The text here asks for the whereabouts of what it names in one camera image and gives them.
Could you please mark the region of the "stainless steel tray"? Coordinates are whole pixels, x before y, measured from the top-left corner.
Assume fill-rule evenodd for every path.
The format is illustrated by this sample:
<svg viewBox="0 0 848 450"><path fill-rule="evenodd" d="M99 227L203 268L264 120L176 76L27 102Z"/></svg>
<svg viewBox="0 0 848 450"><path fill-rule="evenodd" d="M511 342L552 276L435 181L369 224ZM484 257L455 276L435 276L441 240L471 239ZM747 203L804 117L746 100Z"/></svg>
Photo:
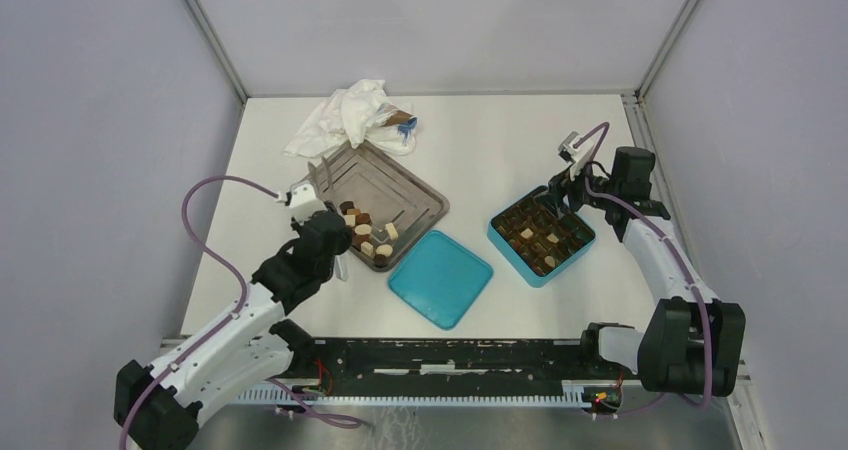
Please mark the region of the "stainless steel tray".
<svg viewBox="0 0 848 450"><path fill-rule="evenodd" d="M387 272L449 211L441 193L370 143L325 156L338 212L354 229L350 253Z"/></svg>

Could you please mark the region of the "metal serving tongs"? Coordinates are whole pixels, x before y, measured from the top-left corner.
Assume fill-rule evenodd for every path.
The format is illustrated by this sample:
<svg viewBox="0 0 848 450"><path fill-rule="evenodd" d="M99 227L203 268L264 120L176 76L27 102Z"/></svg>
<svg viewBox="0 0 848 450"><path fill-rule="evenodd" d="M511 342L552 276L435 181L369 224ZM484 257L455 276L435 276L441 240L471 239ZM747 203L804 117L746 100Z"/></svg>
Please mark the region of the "metal serving tongs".
<svg viewBox="0 0 848 450"><path fill-rule="evenodd" d="M320 158L320 165L315 163L307 164L309 178L316 187L319 196L330 206L336 213L338 207L335 203L335 187L334 178L331 168L326 157ZM349 281L349 269L347 265L347 254L343 252L335 257L334 276L341 282Z"/></svg>

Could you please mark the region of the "teal chocolate box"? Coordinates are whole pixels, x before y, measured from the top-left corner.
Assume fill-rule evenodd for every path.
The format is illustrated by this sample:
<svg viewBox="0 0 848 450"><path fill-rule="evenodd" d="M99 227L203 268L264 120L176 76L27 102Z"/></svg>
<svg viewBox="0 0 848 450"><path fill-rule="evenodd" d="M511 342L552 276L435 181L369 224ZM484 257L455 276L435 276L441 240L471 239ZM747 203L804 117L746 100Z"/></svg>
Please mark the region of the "teal chocolate box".
<svg viewBox="0 0 848 450"><path fill-rule="evenodd" d="M545 189L539 186L496 214L487 225L487 238L521 278L533 288L541 288L586 254L595 242L594 230L578 215L568 213L556 219L537 202ZM530 240L521 238L524 229L534 232ZM560 241L552 244L548 234ZM555 268L544 262L547 256L557 261Z"/></svg>

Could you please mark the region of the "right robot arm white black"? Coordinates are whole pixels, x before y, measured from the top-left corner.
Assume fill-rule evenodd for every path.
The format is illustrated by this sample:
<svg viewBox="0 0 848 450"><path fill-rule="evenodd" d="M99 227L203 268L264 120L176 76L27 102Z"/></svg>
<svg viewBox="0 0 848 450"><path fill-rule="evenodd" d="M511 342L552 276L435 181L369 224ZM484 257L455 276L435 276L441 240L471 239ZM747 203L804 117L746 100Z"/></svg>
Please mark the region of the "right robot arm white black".
<svg viewBox="0 0 848 450"><path fill-rule="evenodd" d="M568 166L549 180L539 201L560 217L584 206L606 222L636 261L656 302L645 330L590 325L577 352L580 370L602 378L617 364L644 389L686 397L727 397L735 389L746 316L698 276L675 236L666 206L653 199L656 157L637 147L616 150L609 175L596 175L588 147L561 144Z"/></svg>

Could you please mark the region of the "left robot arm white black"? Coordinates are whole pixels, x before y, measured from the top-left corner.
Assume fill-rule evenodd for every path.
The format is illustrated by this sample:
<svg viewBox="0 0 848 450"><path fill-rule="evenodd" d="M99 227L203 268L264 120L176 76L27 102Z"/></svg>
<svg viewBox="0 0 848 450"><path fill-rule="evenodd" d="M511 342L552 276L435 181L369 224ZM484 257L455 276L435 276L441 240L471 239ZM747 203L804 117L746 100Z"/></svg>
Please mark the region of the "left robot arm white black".
<svg viewBox="0 0 848 450"><path fill-rule="evenodd" d="M352 243L338 213L293 222L296 238L265 260L242 295L197 334L147 365L128 362L116 377L120 448L185 449L199 429L244 391L285 372L306 375L313 349L279 332L287 315L334 274Z"/></svg>

